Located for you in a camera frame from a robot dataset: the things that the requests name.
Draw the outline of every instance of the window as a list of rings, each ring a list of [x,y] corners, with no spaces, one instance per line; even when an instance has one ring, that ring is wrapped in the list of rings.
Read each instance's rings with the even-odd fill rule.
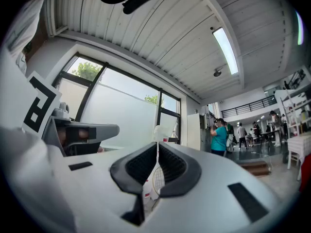
[[[107,68],[96,84],[85,108],[81,122],[117,124],[117,136],[101,143],[106,150],[142,147],[152,141],[155,103],[145,98],[157,96],[158,91]]]
[[[209,104],[209,105],[208,105],[208,109],[209,109],[209,111],[211,111],[212,113],[214,113],[214,111],[213,111],[213,105],[212,105],[212,104]]]
[[[77,54],[53,85],[73,120],[119,126],[117,136],[101,142],[105,150],[144,146],[156,125],[180,144],[180,99],[123,70]]]
[[[81,57],[72,64],[67,73],[93,81],[103,66]]]
[[[76,119],[88,87],[102,68],[102,65],[74,56],[54,81],[54,86],[62,93],[60,101],[69,106],[70,118]]]
[[[86,93],[87,86],[62,79],[58,90],[62,93],[60,101],[68,104],[69,116],[75,119],[83,96]]]
[[[178,101],[176,99],[173,99],[166,94],[162,94],[162,103],[161,107],[168,109],[173,112],[177,112],[177,106],[178,106]]]

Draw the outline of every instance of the ceiling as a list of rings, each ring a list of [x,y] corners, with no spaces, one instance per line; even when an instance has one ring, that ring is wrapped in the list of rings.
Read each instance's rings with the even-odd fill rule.
[[[122,4],[55,0],[54,21],[56,28],[67,25],[70,31],[135,53],[202,100],[233,88],[242,93],[259,77],[285,70],[288,56],[295,53],[288,36],[295,34],[283,0],[210,1],[151,0],[125,15]],[[212,34],[219,27],[233,29],[231,37],[237,39],[233,47],[240,60],[238,74],[231,75]],[[292,65],[296,66],[298,59],[292,54]],[[222,74],[216,78],[213,73],[219,67],[223,67]]]

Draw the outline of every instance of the ceiling light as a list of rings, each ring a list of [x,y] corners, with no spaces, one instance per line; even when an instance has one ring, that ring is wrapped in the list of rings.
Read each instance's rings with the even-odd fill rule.
[[[213,35],[215,36],[220,48],[222,49],[225,55],[225,59],[227,60],[231,74],[237,73],[238,72],[237,60],[235,59],[232,46],[229,42],[227,35],[225,34],[224,29],[219,28],[213,33]]]
[[[303,23],[297,11],[296,14],[298,19],[298,45],[301,45],[303,43]]]

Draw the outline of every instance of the teal shirt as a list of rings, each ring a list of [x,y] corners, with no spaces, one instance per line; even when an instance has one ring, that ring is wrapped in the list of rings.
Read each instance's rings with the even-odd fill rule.
[[[227,143],[227,131],[225,127],[220,127],[215,131],[217,135],[213,136],[211,149],[217,151],[225,151]]]

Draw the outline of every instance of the floor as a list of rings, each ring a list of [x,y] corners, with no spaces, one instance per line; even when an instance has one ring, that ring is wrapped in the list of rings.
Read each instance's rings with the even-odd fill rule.
[[[265,155],[273,156],[277,154],[288,154],[287,149],[287,143],[282,143],[281,147],[275,147],[274,142],[272,142],[272,146],[269,147],[268,150],[268,143],[263,143],[260,147],[260,144],[253,145],[252,147],[249,147],[246,149],[244,146],[241,147],[241,150],[239,150],[239,146],[234,147],[233,153],[227,152],[226,158],[239,163],[239,162],[245,162],[250,160],[256,160],[262,159]]]
[[[291,168],[287,169],[287,163],[283,163],[282,154],[271,157],[271,162],[266,161],[271,172],[258,179],[267,184],[281,200],[291,199],[294,194],[298,193],[301,184],[301,181],[297,180],[299,169],[296,167],[296,162],[292,161]]]
[[[268,163],[271,172],[269,175],[259,177],[259,179],[266,183],[281,200],[288,199],[298,192],[300,181],[297,181],[299,169],[296,167],[296,161],[292,161],[292,166],[287,169],[288,149],[287,143],[282,143],[281,147],[275,147],[274,142],[269,147],[268,143],[254,145],[246,149],[238,146],[235,147],[233,153],[226,154],[226,158],[236,162],[252,162],[264,160]]]

